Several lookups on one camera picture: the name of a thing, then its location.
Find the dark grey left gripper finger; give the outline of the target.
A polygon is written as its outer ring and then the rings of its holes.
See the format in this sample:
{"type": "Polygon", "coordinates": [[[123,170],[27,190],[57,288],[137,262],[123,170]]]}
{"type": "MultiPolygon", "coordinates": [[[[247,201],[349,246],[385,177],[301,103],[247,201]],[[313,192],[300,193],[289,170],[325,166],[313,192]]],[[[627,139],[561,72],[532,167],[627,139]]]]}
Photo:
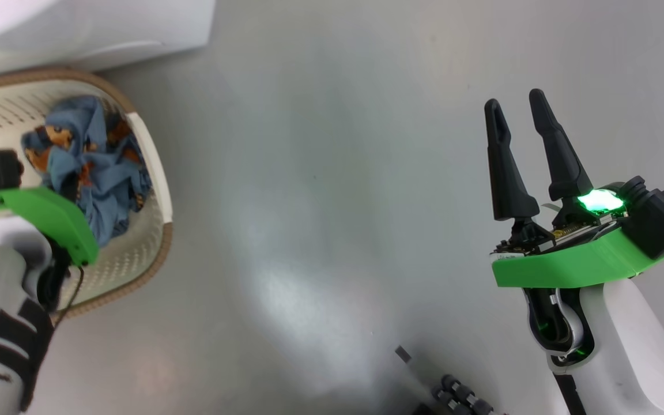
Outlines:
{"type": "Polygon", "coordinates": [[[59,173],[57,178],[60,184],[58,194],[76,204],[81,197],[81,176],[78,170],[59,173]]]}

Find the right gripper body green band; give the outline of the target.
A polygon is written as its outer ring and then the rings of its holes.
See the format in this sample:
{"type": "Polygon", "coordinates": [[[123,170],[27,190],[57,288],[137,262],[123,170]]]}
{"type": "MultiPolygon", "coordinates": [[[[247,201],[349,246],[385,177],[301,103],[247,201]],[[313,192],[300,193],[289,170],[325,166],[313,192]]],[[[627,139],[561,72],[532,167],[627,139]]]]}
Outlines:
{"type": "Polygon", "coordinates": [[[556,246],[543,252],[493,252],[491,270],[500,287],[577,289],[633,278],[664,261],[649,258],[620,229],[629,213],[616,189],[593,189],[581,208],[598,213],[594,223],[559,229],[556,246]]]}

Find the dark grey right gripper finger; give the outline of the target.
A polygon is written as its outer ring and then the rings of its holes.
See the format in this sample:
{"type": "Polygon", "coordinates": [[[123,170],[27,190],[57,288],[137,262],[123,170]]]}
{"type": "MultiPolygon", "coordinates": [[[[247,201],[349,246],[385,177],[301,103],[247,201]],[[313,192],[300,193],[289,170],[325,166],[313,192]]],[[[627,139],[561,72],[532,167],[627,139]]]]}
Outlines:
{"type": "Polygon", "coordinates": [[[548,193],[552,201],[577,198],[593,190],[593,184],[572,147],[567,133],[558,122],[542,89],[528,95],[533,124],[542,137],[550,171],[548,193]]]}
{"type": "Polygon", "coordinates": [[[511,132],[498,100],[488,100],[484,114],[493,216],[496,221],[532,218],[540,207],[519,173],[510,147],[511,132]]]}

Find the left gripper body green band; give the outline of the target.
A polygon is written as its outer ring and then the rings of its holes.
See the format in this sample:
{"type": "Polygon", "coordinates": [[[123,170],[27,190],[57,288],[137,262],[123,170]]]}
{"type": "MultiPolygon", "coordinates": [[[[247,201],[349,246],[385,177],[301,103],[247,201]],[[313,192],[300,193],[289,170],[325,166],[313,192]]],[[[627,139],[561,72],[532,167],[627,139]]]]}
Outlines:
{"type": "Polygon", "coordinates": [[[84,213],[47,187],[0,190],[0,210],[21,216],[66,249],[74,265],[92,265],[98,259],[100,247],[84,213]]]}

